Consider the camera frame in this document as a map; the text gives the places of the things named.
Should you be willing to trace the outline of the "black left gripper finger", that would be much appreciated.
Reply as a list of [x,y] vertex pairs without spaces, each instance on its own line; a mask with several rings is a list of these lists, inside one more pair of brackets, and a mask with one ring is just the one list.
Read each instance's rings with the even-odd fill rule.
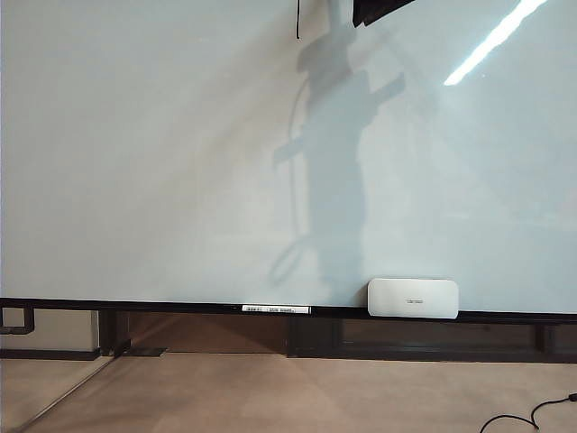
[[398,9],[409,5],[413,0],[377,0],[363,2],[362,23],[369,26],[384,16],[396,12]]
[[355,28],[361,24],[368,26],[376,19],[379,1],[374,0],[353,0],[352,22]]

